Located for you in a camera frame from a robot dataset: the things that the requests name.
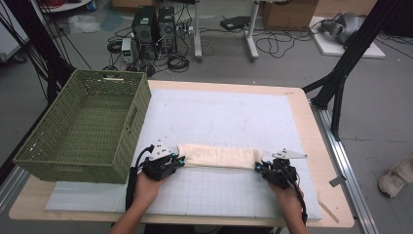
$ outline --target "white board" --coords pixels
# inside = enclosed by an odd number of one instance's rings
[[[286,97],[175,90],[152,95],[133,161],[158,139],[168,146],[188,142],[304,153]],[[306,160],[291,164],[301,177],[309,218],[321,218]],[[125,185],[58,182],[46,209],[122,213],[125,191]],[[147,213],[281,217],[258,173],[219,168],[179,169]]]
[[[313,17],[310,26],[313,26],[317,22],[324,20],[322,17]],[[314,34],[314,39],[319,51],[324,56],[342,56],[344,54],[343,45],[337,42],[337,40],[330,36],[328,32],[319,32],[319,24],[315,26],[312,31]],[[365,51],[363,58],[367,59],[383,59],[386,55],[376,46],[376,44],[371,43],[370,47]]]

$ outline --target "brown cardboard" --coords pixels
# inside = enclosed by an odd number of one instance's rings
[[[315,16],[334,17],[337,13],[352,12],[367,16],[377,0],[319,0]]]
[[[112,0],[112,6],[115,8],[133,9],[138,6],[158,6],[158,0]]]
[[[307,31],[319,0],[294,0],[286,5],[265,3],[262,21],[269,30]]]

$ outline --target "gray floor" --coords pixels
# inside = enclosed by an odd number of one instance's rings
[[[58,20],[80,14],[96,16],[99,22],[116,17],[106,1],[97,12],[84,9],[57,15]],[[221,17],[202,19],[202,25],[219,28]],[[131,24],[122,19],[108,31],[70,35],[70,39],[93,69],[108,64],[107,39],[115,31]],[[260,86],[304,87],[328,74],[339,58],[319,53],[314,41],[296,42],[283,58],[259,53],[260,59],[249,61],[249,52],[241,36],[221,33],[203,34],[205,56],[196,62],[189,52],[190,69],[184,73],[155,74],[155,80],[245,84]],[[388,42],[413,56],[413,47]],[[367,205],[380,233],[411,233],[413,228],[412,186],[407,186],[393,199],[385,198],[377,188],[378,178],[412,150],[413,87],[412,58],[376,42],[385,59],[362,59],[351,73],[344,93],[340,136]],[[87,68],[73,49],[72,63]],[[0,66],[0,163],[3,163],[25,132],[46,106],[31,63],[9,62]],[[8,209],[0,215],[0,233],[104,233],[105,222],[34,222],[10,220]],[[352,229],[309,228],[311,233],[362,233],[358,222]]]

